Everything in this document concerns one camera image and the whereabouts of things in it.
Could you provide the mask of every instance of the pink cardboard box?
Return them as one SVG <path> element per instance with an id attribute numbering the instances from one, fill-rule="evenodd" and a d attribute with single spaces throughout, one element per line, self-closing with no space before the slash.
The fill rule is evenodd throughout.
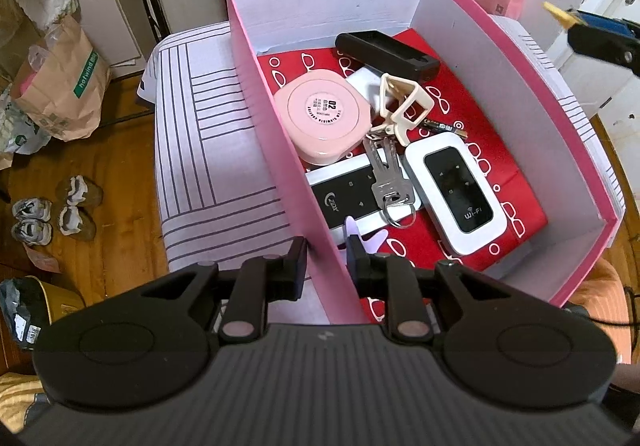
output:
<path id="1" fill-rule="evenodd" d="M 257 55 L 334 46 L 341 32 L 415 29 L 475 97 L 535 191 L 548 225 L 485 273 L 563 304 L 617 225 L 611 200 L 558 98 L 473 0 L 227 0 L 242 92 L 308 271 L 332 323 L 365 322 Z"/>

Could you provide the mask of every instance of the black cable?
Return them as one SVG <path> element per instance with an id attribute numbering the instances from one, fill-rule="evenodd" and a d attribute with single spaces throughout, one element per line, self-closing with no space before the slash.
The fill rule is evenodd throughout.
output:
<path id="1" fill-rule="evenodd" d="M 150 110 L 148 112 L 139 112 L 137 114 L 131 114 L 130 116 L 123 116 L 122 118 L 110 119 L 109 121 L 102 122 L 98 128 L 104 128 L 105 126 L 113 126 L 114 124 L 119 124 L 120 122 L 132 121 L 133 119 L 145 118 L 146 116 L 152 116 L 155 112 Z"/>
<path id="2" fill-rule="evenodd" d="M 598 318 L 592 318 L 591 316 L 582 316 L 581 314 L 576 314 L 577 316 L 579 316 L 580 318 L 584 318 L 585 320 L 589 320 L 592 321 L 594 323 L 600 324 L 600 325 L 604 325 L 607 327 L 622 327 L 625 329 L 639 329 L 640 328 L 640 322 L 616 322 L 616 321 L 606 321 L 606 320 L 600 320 Z"/>
<path id="3" fill-rule="evenodd" d="M 629 287 L 629 286 L 625 286 L 625 295 L 628 295 L 631 298 L 631 318 L 633 320 L 633 322 L 637 322 L 638 321 L 638 310 L 636 309 L 636 299 L 640 298 L 639 294 L 636 294 L 634 292 L 634 290 Z M 639 328 L 635 327 L 634 328 L 634 339 L 631 345 L 631 350 L 636 350 L 636 346 L 638 345 L 638 334 L 639 334 Z"/>

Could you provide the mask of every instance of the orange cushion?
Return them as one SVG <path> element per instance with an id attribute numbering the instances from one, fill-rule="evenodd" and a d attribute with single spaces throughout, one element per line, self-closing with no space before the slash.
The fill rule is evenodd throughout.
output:
<path id="1" fill-rule="evenodd" d="M 625 291 L 616 269 L 599 259 L 587 278 L 571 296 L 571 303 L 582 305 L 591 317 L 612 322 L 628 322 Z M 600 325 L 618 353 L 619 363 L 631 363 L 631 329 Z"/>

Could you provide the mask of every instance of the yellow container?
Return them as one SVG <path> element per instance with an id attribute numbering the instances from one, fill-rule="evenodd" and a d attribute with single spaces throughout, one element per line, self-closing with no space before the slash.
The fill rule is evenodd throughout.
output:
<path id="1" fill-rule="evenodd" d="M 53 323 L 72 312 L 84 309 L 84 301 L 75 292 L 43 282 L 35 276 L 28 276 L 27 278 L 38 280 L 44 292 L 47 311 L 49 312 L 49 323 Z"/>

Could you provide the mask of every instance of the wooden floor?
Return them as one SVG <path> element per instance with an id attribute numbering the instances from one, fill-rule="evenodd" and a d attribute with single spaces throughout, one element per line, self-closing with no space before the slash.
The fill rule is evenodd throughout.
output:
<path id="1" fill-rule="evenodd" d="M 130 78 L 111 85 L 102 122 L 146 111 L 135 105 L 138 82 L 139 78 Z M 36 248 L 60 261 L 64 274 L 54 275 L 52 282 L 74 288 L 86 304 L 94 304 L 164 275 L 167 264 L 154 179 L 154 116 L 99 128 L 84 140 L 52 140 L 35 155 L 16 156 L 9 194 L 14 201 L 33 196 L 53 201 L 58 182 L 75 174 L 104 189 L 103 204 L 89 211 L 97 235 L 93 242 L 78 242 L 54 231 L 51 244 Z"/>
<path id="2" fill-rule="evenodd" d="M 616 172 L 616 177 L 620 181 L 622 191 L 625 196 L 626 213 L 620 230 L 616 235 L 613 245 L 604 251 L 602 257 L 610 262 L 618 272 L 622 284 L 631 287 L 634 292 L 640 293 L 639 273 L 640 273 L 640 216 L 636 209 L 636 202 L 631 188 L 626 181 L 625 173 L 613 145 L 610 142 L 600 118 L 597 116 L 591 119 L 598 138 L 607 152 L 607 156 Z M 636 301 L 636 308 L 640 314 L 640 301 Z M 629 319 L 631 321 L 631 309 L 629 303 Z M 633 353 L 633 361 L 640 361 L 640 346 L 636 347 Z"/>

